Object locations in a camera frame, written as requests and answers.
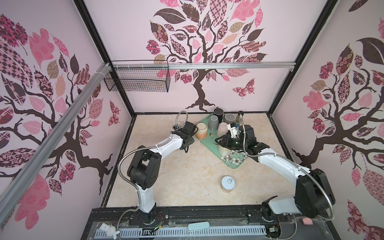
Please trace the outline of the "orange cream scalloped mug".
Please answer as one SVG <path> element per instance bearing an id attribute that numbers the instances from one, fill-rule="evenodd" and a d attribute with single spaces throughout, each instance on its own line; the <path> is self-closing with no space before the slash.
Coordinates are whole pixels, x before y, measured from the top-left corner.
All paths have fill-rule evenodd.
<path id="1" fill-rule="evenodd" d="M 205 123 L 198 123 L 197 124 L 198 131 L 196 133 L 196 137 L 199 140 L 204 140 L 208 135 L 208 127 Z"/>

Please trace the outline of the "green floral tray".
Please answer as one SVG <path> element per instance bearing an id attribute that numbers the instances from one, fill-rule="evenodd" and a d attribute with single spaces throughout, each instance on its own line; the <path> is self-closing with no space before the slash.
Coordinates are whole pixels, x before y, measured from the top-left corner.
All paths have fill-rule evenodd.
<path id="1" fill-rule="evenodd" d="M 229 140 L 235 146 L 239 144 L 236 139 L 239 125 L 235 120 L 236 116 L 233 114 L 211 114 L 197 124 L 197 138 L 200 142 L 231 169 L 238 168 L 247 158 L 242 150 L 231 150 L 224 142 Z"/>

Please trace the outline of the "cream speckled mug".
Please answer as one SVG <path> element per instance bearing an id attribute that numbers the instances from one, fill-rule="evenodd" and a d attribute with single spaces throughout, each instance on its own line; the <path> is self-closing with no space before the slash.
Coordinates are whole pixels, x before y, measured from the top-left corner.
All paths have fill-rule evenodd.
<path id="1" fill-rule="evenodd" d="M 222 157 L 229 157 L 230 155 L 237 153 L 234 150 L 230 150 L 230 149 L 224 148 L 222 146 L 218 146 L 218 151 L 219 151 L 220 156 L 222 156 Z"/>

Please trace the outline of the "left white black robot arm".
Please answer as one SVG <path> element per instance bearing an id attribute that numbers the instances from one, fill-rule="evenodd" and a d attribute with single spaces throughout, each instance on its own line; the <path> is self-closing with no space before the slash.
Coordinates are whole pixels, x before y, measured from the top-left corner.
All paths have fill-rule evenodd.
<path id="1" fill-rule="evenodd" d="M 186 122 L 162 142 L 153 147 L 140 146 L 134 152 L 127 174 L 129 182 L 137 188 L 141 212 L 148 214 L 156 207 L 152 187 L 159 177 L 161 161 L 176 150 L 188 152 L 197 130 L 196 125 Z"/>

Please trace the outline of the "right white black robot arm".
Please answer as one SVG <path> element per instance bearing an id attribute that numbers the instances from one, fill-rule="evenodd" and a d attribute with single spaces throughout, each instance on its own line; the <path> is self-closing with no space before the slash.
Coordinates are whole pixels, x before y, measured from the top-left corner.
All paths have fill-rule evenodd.
<path id="1" fill-rule="evenodd" d="M 228 150 L 245 154 L 257 163 L 265 165 L 288 180 L 294 187 L 292 196 L 271 197 L 262 203 L 262 216 L 267 222 L 281 214 L 302 214 L 326 221 L 335 218 L 335 196 L 324 171 L 311 170 L 277 154 L 270 146 L 258 142 L 251 126 L 240 126 L 237 133 L 227 133 L 215 142 Z"/>

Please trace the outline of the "pink mug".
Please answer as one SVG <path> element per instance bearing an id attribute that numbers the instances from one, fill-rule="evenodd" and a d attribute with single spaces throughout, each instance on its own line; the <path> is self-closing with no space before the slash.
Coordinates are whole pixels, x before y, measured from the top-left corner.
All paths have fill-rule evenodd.
<path id="1" fill-rule="evenodd" d="M 226 135 L 228 131 L 228 124 L 226 122 L 220 123 L 217 129 L 217 137 Z"/>

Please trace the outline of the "dark grey mug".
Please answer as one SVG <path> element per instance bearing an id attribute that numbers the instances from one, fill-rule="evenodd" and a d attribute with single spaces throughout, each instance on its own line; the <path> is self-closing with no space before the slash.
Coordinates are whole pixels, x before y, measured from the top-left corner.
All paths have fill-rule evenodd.
<path id="1" fill-rule="evenodd" d="M 226 114 L 224 117 L 224 122 L 227 124 L 234 123 L 236 121 L 237 116 L 234 114 Z"/>

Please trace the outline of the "black mug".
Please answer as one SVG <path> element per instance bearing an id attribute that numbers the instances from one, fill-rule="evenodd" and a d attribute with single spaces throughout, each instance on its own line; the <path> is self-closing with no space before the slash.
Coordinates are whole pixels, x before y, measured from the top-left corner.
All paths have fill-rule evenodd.
<path id="1" fill-rule="evenodd" d="M 216 107 L 213 111 L 213 114 L 218 118 L 219 120 L 219 123 L 221 123 L 223 121 L 223 117 L 224 117 L 224 110 L 222 108 L 218 108 Z"/>

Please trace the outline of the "spice jar black lid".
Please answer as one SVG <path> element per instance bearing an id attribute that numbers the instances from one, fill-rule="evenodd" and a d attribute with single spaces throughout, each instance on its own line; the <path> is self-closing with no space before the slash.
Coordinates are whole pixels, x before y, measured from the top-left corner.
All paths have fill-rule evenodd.
<path id="1" fill-rule="evenodd" d="M 236 118 L 236 121 L 235 121 L 235 123 L 237 125 L 239 125 L 242 122 L 243 115 L 244 115 L 243 111 L 238 111 L 238 115 L 237 115 L 237 118 Z"/>

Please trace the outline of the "light blue eraser block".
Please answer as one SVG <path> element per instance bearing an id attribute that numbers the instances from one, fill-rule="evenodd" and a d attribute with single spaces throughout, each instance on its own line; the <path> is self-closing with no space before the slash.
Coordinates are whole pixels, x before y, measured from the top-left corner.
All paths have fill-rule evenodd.
<path id="1" fill-rule="evenodd" d="M 209 222 L 198 222 L 198 223 L 188 224 L 188 231 L 190 232 L 206 230 L 209 228 L 210 228 Z"/>

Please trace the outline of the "pink sponge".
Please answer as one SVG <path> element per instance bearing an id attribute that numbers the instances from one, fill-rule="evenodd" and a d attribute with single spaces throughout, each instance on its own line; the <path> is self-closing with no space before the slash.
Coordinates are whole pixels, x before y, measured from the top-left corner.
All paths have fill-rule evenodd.
<path id="1" fill-rule="evenodd" d="M 302 218 L 302 222 L 303 222 L 303 224 L 306 225 L 306 226 L 311 226 L 311 225 L 313 225 L 313 220 L 310 219 L 310 218 Z"/>

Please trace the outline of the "white power plug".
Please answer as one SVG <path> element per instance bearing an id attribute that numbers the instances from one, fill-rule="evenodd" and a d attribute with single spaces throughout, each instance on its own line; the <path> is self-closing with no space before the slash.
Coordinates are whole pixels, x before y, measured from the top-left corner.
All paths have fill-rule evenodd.
<path id="1" fill-rule="evenodd" d="M 107 237 L 112 237 L 116 240 L 120 234 L 120 231 L 112 224 L 102 223 L 100 230 L 104 231 Z"/>

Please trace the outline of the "aluminium rail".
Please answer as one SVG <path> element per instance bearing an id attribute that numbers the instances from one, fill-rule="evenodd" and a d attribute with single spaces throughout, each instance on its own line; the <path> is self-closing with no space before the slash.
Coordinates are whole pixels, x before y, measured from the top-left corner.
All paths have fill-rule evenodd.
<path id="1" fill-rule="evenodd" d="M 122 68 L 160 68 L 169 70 L 205 70 L 205 69 L 294 69 L 295 62 L 257 62 L 257 63 L 185 63 L 185 64 L 122 64 L 113 63 L 117 69 Z"/>
<path id="2" fill-rule="evenodd" d="M 36 149 L 32 158 L 21 169 L 7 189 L 1 195 L 1 224 L 5 222 L 12 210 L 18 204 L 32 181 L 35 179 L 44 163 L 59 144 L 72 122 L 79 115 L 82 107 L 87 103 L 98 84 L 111 70 L 111 64 L 103 63 L 91 77 L 90 82 L 83 88 L 81 94 L 71 104 L 53 131 Z"/>

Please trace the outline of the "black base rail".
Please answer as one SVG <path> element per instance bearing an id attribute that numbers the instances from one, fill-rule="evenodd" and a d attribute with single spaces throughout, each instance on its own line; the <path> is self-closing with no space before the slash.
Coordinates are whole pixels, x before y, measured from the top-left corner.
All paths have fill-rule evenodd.
<path id="1" fill-rule="evenodd" d="M 145 214 L 135 207 L 98 208 L 91 215 L 81 236 L 83 240 L 108 240 L 106 233 L 100 230 L 102 223 L 125 228 L 188 227 L 188 224 L 209 222 L 216 226 L 264 226 L 267 235 L 253 237 L 203 237 L 181 240 L 338 240 L 334 225 L 320 218 L 313 225 L 306 226 L 300 214 L 281 214 L 271 222 L 262 217 L 260 205 L 242 206 L 194 206 L 194 207 L 155 207 Z"/>

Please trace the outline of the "left aluminium rail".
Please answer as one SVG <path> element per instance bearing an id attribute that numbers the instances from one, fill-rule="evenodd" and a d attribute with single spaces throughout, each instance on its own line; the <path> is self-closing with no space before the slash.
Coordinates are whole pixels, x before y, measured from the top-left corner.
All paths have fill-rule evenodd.
<path id="1" fill-rule="evenodd" d="M 1 195 L 1 224 L 5 222 L 12 210 L 18 204 L 32 181 L 35 179 L 44 163 L 59 144 L 72 122 L 79 115 L 82 107 L 87 103 L 98 84 L 111 70 L 111 64 L 103 63 L 91 77 L 90 82 L 83 88 L 81 94 L 71 104 L 53 131 L 36 149 L 32 158 L 21 169 L 7 189 Z"/>

